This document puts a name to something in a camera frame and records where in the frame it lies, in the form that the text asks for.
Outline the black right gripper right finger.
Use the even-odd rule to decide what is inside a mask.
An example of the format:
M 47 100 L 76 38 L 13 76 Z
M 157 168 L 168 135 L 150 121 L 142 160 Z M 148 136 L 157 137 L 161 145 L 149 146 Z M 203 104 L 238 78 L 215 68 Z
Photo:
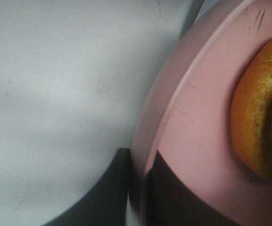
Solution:
M 188 189 L 159 152 L 145 180 L 146 226 L 237 226 Z

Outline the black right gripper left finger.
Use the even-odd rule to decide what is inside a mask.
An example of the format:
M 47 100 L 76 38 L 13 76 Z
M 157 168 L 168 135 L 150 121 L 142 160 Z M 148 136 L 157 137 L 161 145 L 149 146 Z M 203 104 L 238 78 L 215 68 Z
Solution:
M 130 150 L 119 148 L 109 167 L 76 204 L 47 226 L 124 226 L 130 173 Z

